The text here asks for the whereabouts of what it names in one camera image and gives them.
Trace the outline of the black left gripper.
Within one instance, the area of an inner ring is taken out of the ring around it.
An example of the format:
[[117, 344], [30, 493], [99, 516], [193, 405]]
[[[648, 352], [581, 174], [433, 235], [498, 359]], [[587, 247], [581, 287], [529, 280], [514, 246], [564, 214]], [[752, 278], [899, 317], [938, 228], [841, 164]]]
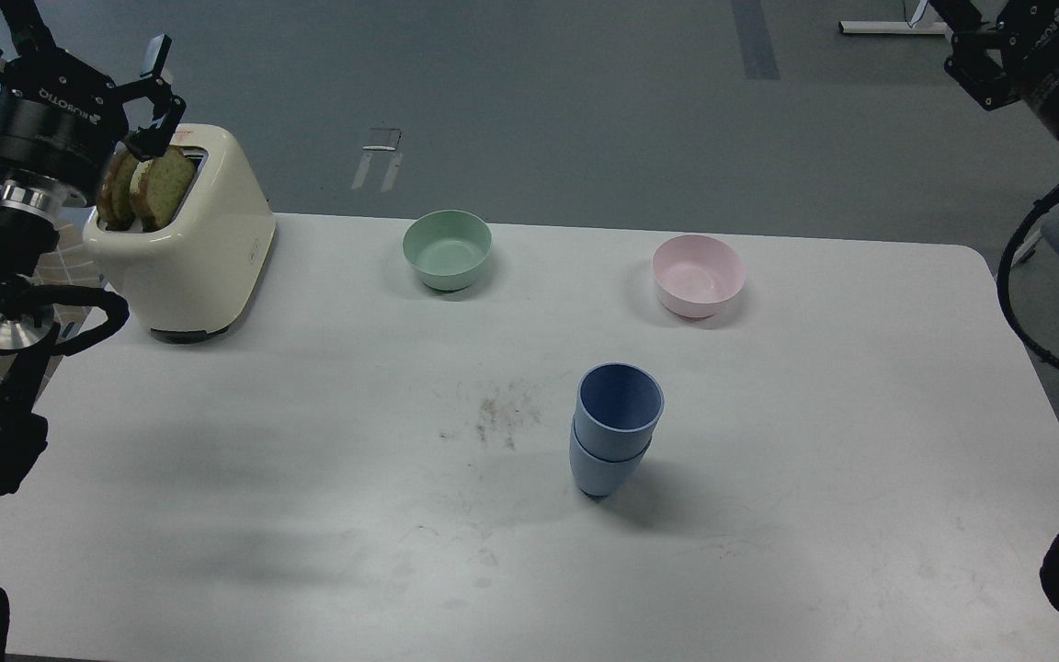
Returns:
[[70, 205], [96, 205], [126, 133], [122, 105], [138, 99], [151, 102], [151, 124], [136, 127], [122, 143], [139, 162], [165, 155], [186, 110], [165, 78], [168, 34], [151, 38], [139, 78], [116, 87], [115, 101], [108, 75], [69, 51], [55, 51], [34, 1], [0, 1], [0, 14], [18, 56], [6, 64], [0, 46], [0, 183], [28, 173], [70, 189]]

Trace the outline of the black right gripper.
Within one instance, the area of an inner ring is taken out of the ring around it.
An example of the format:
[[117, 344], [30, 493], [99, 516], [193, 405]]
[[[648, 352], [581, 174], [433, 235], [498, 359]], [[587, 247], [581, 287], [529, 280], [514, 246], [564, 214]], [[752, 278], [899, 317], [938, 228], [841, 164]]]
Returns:
[[[1019, 94], [1059, 140], [1059, 1], [1008, 1], [997, 17], [1004, 35], [971, 1], [928, 4], [950, 33], [944, 71], [962, 91], [984, 110], [1005, 108]], [[992, 51], [1003, 51], [1003, 64]]]

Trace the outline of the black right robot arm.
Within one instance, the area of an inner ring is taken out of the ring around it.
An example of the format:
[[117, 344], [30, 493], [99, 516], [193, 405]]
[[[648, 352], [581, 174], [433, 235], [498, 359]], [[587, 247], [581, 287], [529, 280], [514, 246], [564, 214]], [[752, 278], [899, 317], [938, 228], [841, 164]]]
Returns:
[[[984, 110], [1025, 102], [1059, 140], [1059, 1], [1006, 1], [988, 21], [974, 1], [926, 1], [949, 31], [951, 54], [944, 70]], [[1033, 202], [1006, 244], [997, 267], [997, 302], [1017, 339], [1041, 363], [1059, 371], [1059, 357], [1035, 340], [1015, 314], [1011, 264], [1022, 240], [1059, 205], [1059, 183]], [[1059, 531], [1043, 555], [1039, 579], [1043, 595], [1059, 613]]]

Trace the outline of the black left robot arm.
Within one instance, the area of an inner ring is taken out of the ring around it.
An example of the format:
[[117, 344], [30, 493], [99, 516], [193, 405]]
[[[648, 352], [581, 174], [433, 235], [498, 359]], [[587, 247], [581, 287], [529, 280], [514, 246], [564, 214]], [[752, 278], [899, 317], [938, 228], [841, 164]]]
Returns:
[[116, 84], [62, 49], [33, 1], [0, 1], [0, 497], [17, 493], [47, 449], [35, 414], [48, 364], [116, 334], [129, 319], [121, 296], [42, 284], [40, 260], [59, 243], [67, 207], [96, 205], [118, 151], [163, 156], [184, 117], [164, 68], [168, 35], [156, 35], [138, 78]]

